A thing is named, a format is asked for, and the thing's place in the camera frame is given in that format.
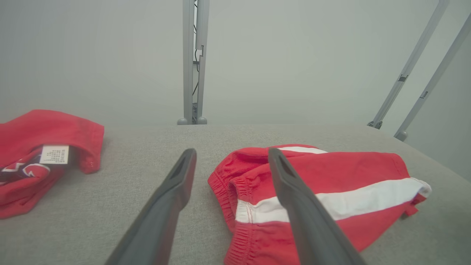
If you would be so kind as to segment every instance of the red cloth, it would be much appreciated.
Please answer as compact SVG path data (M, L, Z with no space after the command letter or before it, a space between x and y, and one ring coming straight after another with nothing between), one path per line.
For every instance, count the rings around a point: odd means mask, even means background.
M431 188L411 178L396 154L327 153L276 146L319 198L353 246L362 251L403 213L414 214ZM268 148L232 152L208 179L234 234L226 265L299 264L286 210L279 204Z
M80 169L90 174L100 168L103 134L100 124L52 110L33 110L0 124L0 171L11 173L23 168L27 175L18 172L14 181L0 186L0 218L29 212L64 174L62 166L31 162L43 144L76 147Z

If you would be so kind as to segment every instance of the metal bar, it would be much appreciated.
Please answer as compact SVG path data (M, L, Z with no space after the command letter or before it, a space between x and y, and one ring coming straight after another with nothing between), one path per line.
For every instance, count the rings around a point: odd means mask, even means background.
M422 55L422 52L425 49L425 46L427 46L427 43L429 42L430 37L432 36L433 32L437 28L437 25L440 19L442 18L448 4L449 4L449 0L439 0L439 3L437 7L435 8L435 11L430 17L430 20L427 26L423 30L419 41L415 45L414 50L411 53L411 56L406 62L406 65L404 65L404 68L402 69L401 73L399 74L399 77L397 78L396 82L392 86L391 91L386 97L386 100L383 102L383 105L381 106L380 110L374 117L373 121L368 123L368 126L375 127L377 129L381 128L381 124L382 124L381 121L386 116L386 113L388 112L389 108L391 108L392 103L394 102L399 92L401 91L402 86L404 85L407 77L411 74L415 64L419 60L419 57Z
M201 50L208 40L209 0L198 0L196 10L196 49Z
M179 125L191 124L193 112L193 0L183 0L183 119Z
M466 19L466 22L464 23L457 37L451 44L450 49L448 50L447 54L445 55L445 57L443 57L443 60L438 66L437 70L433 74L432 78L430 79L429 83L423 90L422 94L419 96L419 98L415 102L409 114L407 114L407 117L405 118L401 126L399 127L394 137L396 137L397 139L401 141L404 141L407 138L407 132L406 132L407 128L409 127L409 125L411 124L412 120L415 118L417 113L419 113L419 110L420 108L422 108L422 105L424 104L424 102L432 93L432 90L435 88L440 78L442 77L443 73L450 65L451 61L455 57L456 53L458 52L459 48L463 44L464 40L467 38L470 31L471 31L471 14Z
M209 0L198 0L198 9L196 14L196 49L201 50L199 58L198 73L198 94L196 119L197 124L207 124L208 121L203 117L203 95L204 95L204 74L206 72L206 53L208 40L208 22L209 22Z

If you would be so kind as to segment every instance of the folded fabric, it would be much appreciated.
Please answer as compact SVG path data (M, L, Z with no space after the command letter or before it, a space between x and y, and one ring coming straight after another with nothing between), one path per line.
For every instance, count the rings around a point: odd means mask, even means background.
M280 149L353 246L362 251L403 213L417 212L430 186L411 178L396 154ZM208 179L233 238L226 265L299 264L286 210L276 197L268 148L232 152Z
M39 164L42 145L70 145L86 173L100 168L104 127L52 110L33 110L0 124L0 219L29 212L64 174L62 165Z

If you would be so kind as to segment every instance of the gray upholstered table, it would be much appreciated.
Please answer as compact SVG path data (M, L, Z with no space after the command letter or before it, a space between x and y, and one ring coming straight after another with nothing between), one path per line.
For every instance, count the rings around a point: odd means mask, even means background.
M367 126L194 125L106 128L101 170L70 170L30 213L0 220L0 264L103 264L181 152L196 148L192 196L171 264L222 264L231 234L206 180L231 151L301 143L332 151L399 154L433 193L362 252L371 265L471 264L471 183Z

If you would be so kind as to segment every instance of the care tag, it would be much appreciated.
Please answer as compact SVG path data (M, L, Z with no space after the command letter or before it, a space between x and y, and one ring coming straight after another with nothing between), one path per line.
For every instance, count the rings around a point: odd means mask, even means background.
M67 164L69 159L68 145L43 145L40 164Z

